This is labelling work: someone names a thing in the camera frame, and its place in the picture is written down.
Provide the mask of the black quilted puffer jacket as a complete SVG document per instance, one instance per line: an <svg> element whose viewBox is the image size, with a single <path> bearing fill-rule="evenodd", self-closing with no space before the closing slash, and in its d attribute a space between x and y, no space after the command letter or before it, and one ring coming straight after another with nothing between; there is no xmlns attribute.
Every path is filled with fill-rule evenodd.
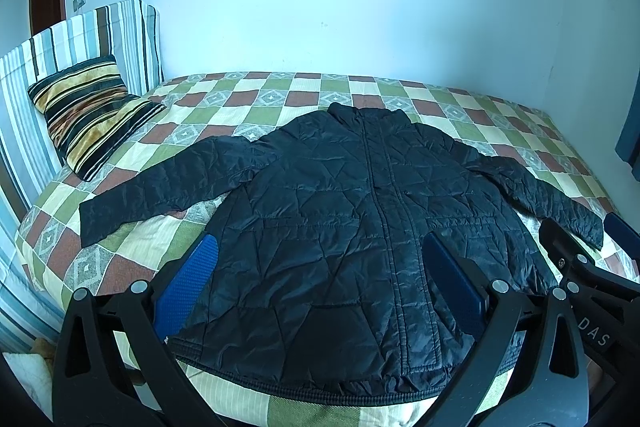
<svg viewBox="0 0 640 427"><path fill-rule="evenodd" d="M171 352L312 402L389 405L450 382L473 338L424 268L427 234L529 295L556 280L523 215L603 245L595 213L516 160L336 103L256 141L211 136L84 202L81 243L209 199L219 257Z"/></svg>

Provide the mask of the checkered green brown bedspread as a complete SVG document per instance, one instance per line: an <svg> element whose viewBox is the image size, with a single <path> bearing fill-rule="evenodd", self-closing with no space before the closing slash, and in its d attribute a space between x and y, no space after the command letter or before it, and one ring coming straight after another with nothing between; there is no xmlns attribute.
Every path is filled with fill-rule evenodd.
<svg viewBox="0 0 640 427"><path fill-rule="evenodd" d="M375 77L292 72L228 72L177 78L151 93L163 113L140 128L90 182L61 171L15 235L23 271L36 291L65 308L78 287L117 293L180 257L217 209L190 209L130 223L82 248L79 206L211 135L257 139L297 116L334 103L400 110L487 156L516 159L598 215L613 210L604 188L544 112L469 91Z"/></svg>

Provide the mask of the striped gold black pillow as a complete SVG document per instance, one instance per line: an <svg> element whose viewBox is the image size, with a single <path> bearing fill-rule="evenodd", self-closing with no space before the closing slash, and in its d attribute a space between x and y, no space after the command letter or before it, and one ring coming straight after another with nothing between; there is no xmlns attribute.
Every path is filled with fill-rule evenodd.
<svg viewBox="0 0 640 427"><path fill-rule="evenodd" d="M122 143L163 104L128 91L113 55L90 58L28 88L56 153L79 179L92 180Z"/></svg>

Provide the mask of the blue striped headboard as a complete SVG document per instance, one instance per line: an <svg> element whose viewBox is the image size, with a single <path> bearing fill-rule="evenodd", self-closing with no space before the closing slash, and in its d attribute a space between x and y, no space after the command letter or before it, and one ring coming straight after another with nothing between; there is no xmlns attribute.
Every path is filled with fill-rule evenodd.
<svg viewBox="0 0 640 427"><path fill-rule="evenodd" d="M164 80L160 16L142 0L56 23L1 59L1 348L54 341L58 305L32 286L21 222L64 169L91 180L162 106L143 95Z"/></svg>

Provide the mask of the wall light switch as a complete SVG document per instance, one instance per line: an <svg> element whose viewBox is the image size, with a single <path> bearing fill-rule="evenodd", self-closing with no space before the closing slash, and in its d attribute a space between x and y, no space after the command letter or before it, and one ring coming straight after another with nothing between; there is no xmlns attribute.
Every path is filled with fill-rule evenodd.
<svg viewBox="0 0 640 427"><path fill-rule="evenodd" d="M73 12L78 12L86 3L86 0L73 0Z"/></svg>

